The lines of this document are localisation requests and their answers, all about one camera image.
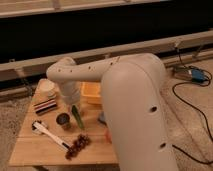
cable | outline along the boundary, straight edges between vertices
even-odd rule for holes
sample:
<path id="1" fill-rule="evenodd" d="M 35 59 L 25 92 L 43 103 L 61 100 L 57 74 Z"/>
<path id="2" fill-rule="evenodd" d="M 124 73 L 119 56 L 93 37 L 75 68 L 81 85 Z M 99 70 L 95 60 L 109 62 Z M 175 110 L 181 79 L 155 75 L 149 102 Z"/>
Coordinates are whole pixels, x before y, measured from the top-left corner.
<path id="1" fill-rule="evenodd" d="M 176 51 L 178 53 L 178 57 L 179 57 L 181 65 L 183 65 L 184 68 L 187 68 L 187 66 L 182 61 L 182 58 L 181 58 L 181 55 L 180 55 L 180 49 L 178 47 L 176 47 L 175 49 L 176 49 Z"/>
<path id="2" fill-rule="evenodd" d="M 204 72 L 204 77 L 205 77 L 205 81 L 204 83 L 197 83 L 197 82 L 190 82 L 190 81 L 187 81 L 187 82 L 180 82 L 180 83 L 177 83 L 175 85 L 173 85 L 172 87 L 172 92 L 174 93 L 174 95 L 179 99 L 181 100 L 182 102 L 184 102 L 185 104 L 189 105 L 190 107 L 192 107 L 193 109 L 197 110 L 198 112 L 200 112 L 202 114 L 202 116 L 204 117 L 204 120 L 205 120 L 205 124 L 206 124 L 206 128 L 207 128 L 207 132 L 208 132 L 208 135 L 209 135 L 209 138 L 210 140 L 213 142 L 213 136 L 212 136 L 212 133 L 210 131 L 210 128 L 209 128 L 209 123 L 208 123 L 208 118 L 207 116 L 205 115 L 205 113 L 200 110 L 198 107 L 194 106 L 193 104 L 189 103 L 188 101 L 186 101 L 185 99 L 183 99 L 182 97 L 180 97 L 175 89 L 176 87 L 180 86 L 180 85 L 183 85 L 183 84 L 193 84 L 193 85 L 198 85 L 200 87 L 207 87 L 211 84 L 211 81 L 212 81 L 212 74 L 207 71 L 207 70 L 204 70 L 204 69 L 200 69 L 198 67 L 195 67 L 195 66 L 186 66 L 182 59 L 181 59 L 181 55 L 180 55 L 180 51 L 179 49 L 177 48 L 176 49 L 177 52 L 178 52 L 178 56 L 179 56 L 179 59 L 180 59 L 180 63 L 183 65 L 184 68 L 189 68 L 189 69 L 197 69 L 197 70 L 200 70 L 202 72 Z M 176 150 L 182 152 L 183 154 L 185 154 L 187 157 L 189 157 L 190 159 L 192 159 L 193 161 L 197 162 L 197 163 L 200 163 L 200 164 L 204 164 L 204 165 L 211 165 L 213 164 L 213 160 L 212 161 L 201 161 L 201 160 L 198 160 L 196 159 L 195 157 L 191 156 L 189 153 L 187 153 L 186 151 L 184 151 L 183 149 L 181 149 L 180 147 L 176 146 L 176 145 L 172 145 L 173 148 L 175 148 Z"/>
<path id="3" fill-rule="evenodd" d="M 210 165 L 213 163 L 213 161 L 204 162 L 204 161 L 198 160 L 198 159 L 192 157 L 189 153 L 187 153 L 186 151 L 184 151 L 183 149 L 181 149 L 180 147 L 178 147 L 176 145 L 172 145 L 172 147 L 175 148 L 176 150 L 179 150 L 180 152 L 182 152 L 183 154 L 188 156 L 190 159 L 196 161 L 197 163 L 204 164 L 204 165 Z"/>

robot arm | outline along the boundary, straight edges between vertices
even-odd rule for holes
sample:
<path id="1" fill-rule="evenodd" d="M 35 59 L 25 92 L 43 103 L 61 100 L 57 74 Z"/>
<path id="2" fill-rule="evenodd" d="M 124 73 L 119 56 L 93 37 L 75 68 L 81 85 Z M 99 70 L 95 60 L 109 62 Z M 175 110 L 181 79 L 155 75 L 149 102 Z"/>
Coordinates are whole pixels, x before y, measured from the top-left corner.
<path id="1" fill-rule="evenodd" d="M 122 171 L 177 171 L 164 124 L 159 89 L 165 68 L 153 54 L 75 65 L 66 58 L 47 71 L 62 94 L 70 81 L 101 81 L 102 105 Z"/>

box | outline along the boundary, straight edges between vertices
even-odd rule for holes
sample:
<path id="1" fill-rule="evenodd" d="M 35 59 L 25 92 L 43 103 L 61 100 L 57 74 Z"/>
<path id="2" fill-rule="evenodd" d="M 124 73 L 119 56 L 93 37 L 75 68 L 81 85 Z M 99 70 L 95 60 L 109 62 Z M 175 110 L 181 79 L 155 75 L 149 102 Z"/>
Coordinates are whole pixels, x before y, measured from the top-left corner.
<path id="1" fill-rule="evenodd" d="M 83 82 L 81 87 L 81 95 L 86 98 L 87 103 L 101 104 L 100 83 Z"/>

concrete floor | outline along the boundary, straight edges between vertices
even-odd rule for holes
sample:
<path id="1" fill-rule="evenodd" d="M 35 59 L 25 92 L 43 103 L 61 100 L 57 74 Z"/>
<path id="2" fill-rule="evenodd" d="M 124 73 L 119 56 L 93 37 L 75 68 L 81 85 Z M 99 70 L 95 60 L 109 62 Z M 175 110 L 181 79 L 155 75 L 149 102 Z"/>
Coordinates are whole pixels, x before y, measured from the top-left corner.
<path id="1" fill-rule="evenodd" d="M 213 60 L 202 61 L 196 64 L 213 73 Z M 179 101 L 172 93 L 172 86 L 180 82 L 172 78 L 170 72 L 162 88 L 162 105 L 168 135 L 171 142 L 194 157 L 205 160 L 213 160 L 213 143 L 209 140 L 203 125 L 203 119 L 199 113 Z M 202 109 L 208 119 L 213 132 L 213 84 L 209 87 L 200 88 L 193 85 L 184 85 L 177 88 L 177 92 L 191 103 Z M 16 99 L 0 103 L 0 171 L 34 171 L 32 167 L 18 168 L 8 167 L 7 163 L 11 155 L 20 125 L 24 119 L 30 98 Z M 198 164 L 180 152 L 174 150 L 180 171 L 213 171 L 212 166 Z M 117 166 L 84 166 L 84 167 L 48 167 L 49 170 L 73 171 L 118 171 Z"/>

black wall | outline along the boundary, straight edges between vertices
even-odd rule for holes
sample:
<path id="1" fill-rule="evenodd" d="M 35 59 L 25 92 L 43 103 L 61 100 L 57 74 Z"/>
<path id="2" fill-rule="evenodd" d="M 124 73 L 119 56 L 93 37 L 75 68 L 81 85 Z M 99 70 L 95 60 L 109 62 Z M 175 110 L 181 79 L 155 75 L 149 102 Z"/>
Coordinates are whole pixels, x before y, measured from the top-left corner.
<path id="1" fill-rule="evenodd" d="M 168 1 L 0 19 L 0 63 L 213 27 L 213 2 Z"/>

